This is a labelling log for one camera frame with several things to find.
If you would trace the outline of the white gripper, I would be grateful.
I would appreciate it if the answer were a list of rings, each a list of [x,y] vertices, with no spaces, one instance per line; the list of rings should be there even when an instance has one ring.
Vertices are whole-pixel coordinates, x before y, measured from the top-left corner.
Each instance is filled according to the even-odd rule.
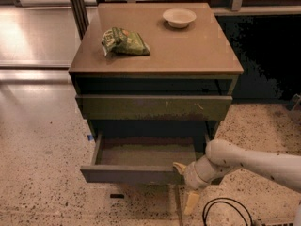
[[[195,191],[208,186],[216,176],[216,166],[209,160],[198,160],[185,166],[182,163],[174,162],[173,167],[180,175],[183,175],[185,183],[193,189],[184,193],[183,212],[191,215],[198,205],[200,194]]]

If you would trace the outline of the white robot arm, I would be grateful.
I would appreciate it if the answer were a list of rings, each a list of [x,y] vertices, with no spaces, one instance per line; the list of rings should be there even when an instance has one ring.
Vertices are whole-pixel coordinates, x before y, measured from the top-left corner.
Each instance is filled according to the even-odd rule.
[[[197,206],[199,189],[239,168],[301,193],[300,156],[247,150],[223,139],[209,141],[205,154],[199,160],[189,165],[174,162],[173,167],[188,186],[184,206],[186,215],[190,215]]]

